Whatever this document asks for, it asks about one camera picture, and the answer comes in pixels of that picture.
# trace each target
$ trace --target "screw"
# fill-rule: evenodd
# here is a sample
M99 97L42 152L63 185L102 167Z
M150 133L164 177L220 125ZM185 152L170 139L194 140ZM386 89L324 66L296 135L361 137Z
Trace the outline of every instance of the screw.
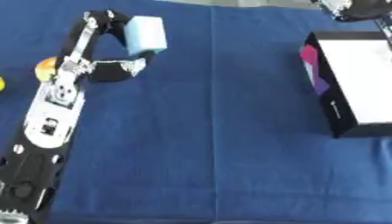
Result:
M22 144L15 144L13 151L17 154L22 154L25 151L25 148Z

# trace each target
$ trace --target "blue tablecloth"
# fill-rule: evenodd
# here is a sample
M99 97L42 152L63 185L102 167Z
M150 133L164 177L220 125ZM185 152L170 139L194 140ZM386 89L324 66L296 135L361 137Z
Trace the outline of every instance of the blue tablecloth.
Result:
M169 49L87 104L52 212L96 220L392 222L392 141L332 139L298 49L313 30L372 30L320 11L153 1L3 1L0 148L83 11L164 19ZM125 55L104 37L96 58Z

